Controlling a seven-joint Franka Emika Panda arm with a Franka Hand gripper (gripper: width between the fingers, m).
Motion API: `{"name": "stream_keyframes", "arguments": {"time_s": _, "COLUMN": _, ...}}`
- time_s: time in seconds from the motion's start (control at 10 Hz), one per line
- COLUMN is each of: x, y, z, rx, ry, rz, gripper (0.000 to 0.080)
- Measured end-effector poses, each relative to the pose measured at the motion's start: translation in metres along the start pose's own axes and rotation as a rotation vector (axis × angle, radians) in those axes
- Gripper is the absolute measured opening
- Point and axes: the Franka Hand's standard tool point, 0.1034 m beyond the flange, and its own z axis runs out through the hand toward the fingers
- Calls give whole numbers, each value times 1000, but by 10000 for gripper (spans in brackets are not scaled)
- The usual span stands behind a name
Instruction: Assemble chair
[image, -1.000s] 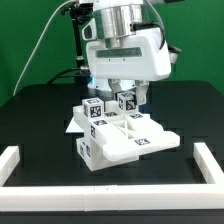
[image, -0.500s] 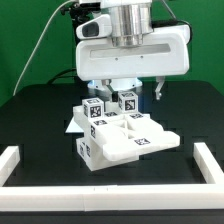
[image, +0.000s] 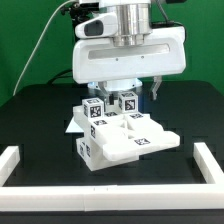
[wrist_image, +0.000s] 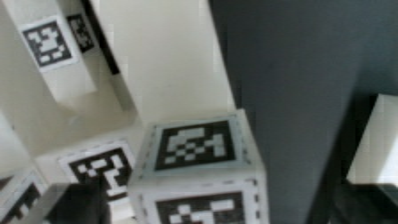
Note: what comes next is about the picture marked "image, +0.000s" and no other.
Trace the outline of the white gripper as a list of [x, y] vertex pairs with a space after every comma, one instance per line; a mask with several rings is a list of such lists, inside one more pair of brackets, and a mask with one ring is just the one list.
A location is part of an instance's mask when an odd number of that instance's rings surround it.
[[110, 105], [103, 81], [156, 76], [150, 88], [150, 98], [156, 100], [161, 76], [180, 74], [186, 67], [185, 28], [157, 28], [144, 35], [140, 45], [116, 46], [118, 24], [114, 13], [104, 13], [76, 27], [73, 78], [77, 83], [98, 82], [105, 104]]

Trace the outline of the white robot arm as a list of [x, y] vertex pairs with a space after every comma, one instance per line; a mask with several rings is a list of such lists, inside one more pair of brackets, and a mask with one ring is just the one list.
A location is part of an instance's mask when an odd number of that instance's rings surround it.
[[151, 20], [151, 5], [166, 1], [96, 0], [97, 14], [75, 27], [74, 80], [100, 90], [111, 103], [115, 92], [134, 88], [141, 78], [159, 85], [163, 76], [182, 73], [184, 26], [168, 18]]

